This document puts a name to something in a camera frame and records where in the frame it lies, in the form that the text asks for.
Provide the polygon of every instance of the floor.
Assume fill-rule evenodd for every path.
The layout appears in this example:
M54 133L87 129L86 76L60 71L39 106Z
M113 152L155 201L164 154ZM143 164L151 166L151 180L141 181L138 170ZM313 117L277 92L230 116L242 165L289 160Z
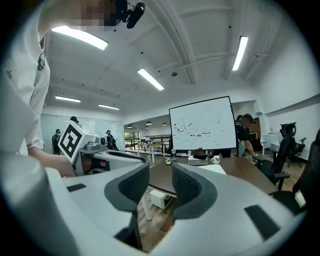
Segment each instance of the floor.
M152 164L152 159L150 155L141 154L143 158L146 159L147 163L150 163L150 168L154 165L163 161L163 156L155 155L154 156L154 164ZM266 160L273 160L272 154L266 151L266 155L262 156ZM292 190L293 185L297 182L300 175L302 174L303 170L305 169L306 164L303 162L302 167L299 166L297 163L292 163L290 167L287 167L285 164L284 171L290 174L290 178L285 179L283 183L282 190ZM168 233L170 228L172 227L173 223L173 211L177 208L177 201L174 198L171 203L168 205L166 209L161 209L153 204L151 204L150 199L150 192L152 188L146 190L145 195L148 199L150 204L150 211L152 215L152 220L148 221L143 210L142 204L138 205L138 226L140 232L140 238L142 243L142 248L145 252L150 252L161 240L162 238Z

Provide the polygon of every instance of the person's hand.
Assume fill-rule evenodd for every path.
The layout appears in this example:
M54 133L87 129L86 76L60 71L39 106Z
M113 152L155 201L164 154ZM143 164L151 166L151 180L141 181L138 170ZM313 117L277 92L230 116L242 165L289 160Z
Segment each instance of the person's hand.
M82 169L83 172L88 172L92 169L92 157L86 155L86 154L81 154L81 162L82 162ZM106 167L106 161L101 160L100 162L100 167L105 168Z
M255 159L254 159L254 157L253 157L253 156L250 156L250 160L251 160L251 161L253 161L253 162L255 162Z

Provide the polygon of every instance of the black office chair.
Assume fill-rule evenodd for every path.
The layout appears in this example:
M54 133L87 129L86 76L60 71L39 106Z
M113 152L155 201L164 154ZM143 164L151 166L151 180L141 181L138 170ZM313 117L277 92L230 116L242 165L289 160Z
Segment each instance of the black office chair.
M173 141L172 141L172 136L171 138L169 139L169 147L166 148L166 145L164 145L164 153L170 155L170 156L173 156L171 150L174 148L174 144L173 144ZM178 153L185 153L185 154L188 154L188 150L176 150L175 151L176 154Z
M253 156L256 162L257 168L273 183L276 184L278 181L279 186L282 187L283 176L288 176L288 174L283 173L283 167L286 162L287 156L289 155L289 148L292 143L292 137L287 135L283 138L280 143L279 151L270 149L273 152L273 162L268 161L259 156Z
M172 142L172 137L169 139L169 147L166 148L166 145L164 145L164 153L172 156L171 150L174 148L173 142Z
M296 123L297 122L280 124L281 125L280 133L282 137L285 137L287 135L290 135L292 137L295 136L297 132Z
M304 144L304 141L306 140L306 137L302 138L300 141L302 142L300 143L296 143L295 138L292 138L292 143L291 143L291 147L289 149L289 162L288 162L288 167L290 167L290 164L293 162L296 162L300 165L300 168L302 167L301 162L298 160L296 155L301 155L302 150L306 147L306 145Z
M311 144L307 165L304 168L300 178L294 184L291 191L279 191L272 193L272 197L288 207L293 214L298 214L302 209L298 206L295 200L295 193L300 191L306 202L306 207L310 205L312 197L314 196L314 188L316 182L320 179L320 129L317 132L315 141Z

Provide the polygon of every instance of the fluorescent light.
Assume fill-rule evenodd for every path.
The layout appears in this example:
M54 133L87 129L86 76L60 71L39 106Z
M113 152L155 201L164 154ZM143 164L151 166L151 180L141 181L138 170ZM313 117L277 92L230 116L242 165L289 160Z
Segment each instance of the fluorescent light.
M89 34L79 29L72 29L68 26L58 26L56 28L53 28L52 31L79 39L101 50L104 50L108 45L108 42L103 41L92 34Z
M64 101L69 101L69 102L81 102L80 99L75 99L75 98L66 98L66 97L60 97L60 96L55 96L57 100L64 100Z
M164 88L160 83L156 81L144 68L138 70L138 73L147 79L153 86L155 86L159 91L163 90Z
M112 110L119 110L119 109L120 109L120 108L118 108L118 107L106 106L106 105L102 105L102 104L99 104L99 107L108 108L108 109L112 109Z
M240 41L239 41L239 46L238 46L238 51L236 53L236 57L235 57L235 61L234 61L234 65L232 68L232 71L236 71L238 70L239 66L240 66L240 62L244 56L246 47L247 47L247 43L248 43L248 37L246 36L240 36Z

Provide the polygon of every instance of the white mug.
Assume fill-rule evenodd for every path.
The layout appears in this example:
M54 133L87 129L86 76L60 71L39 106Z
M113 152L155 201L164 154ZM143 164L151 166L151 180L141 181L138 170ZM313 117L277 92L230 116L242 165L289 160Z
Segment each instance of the white mug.
M211 158L211 162L214 163L215 165L218 165L220 163L220 155L214 155Z

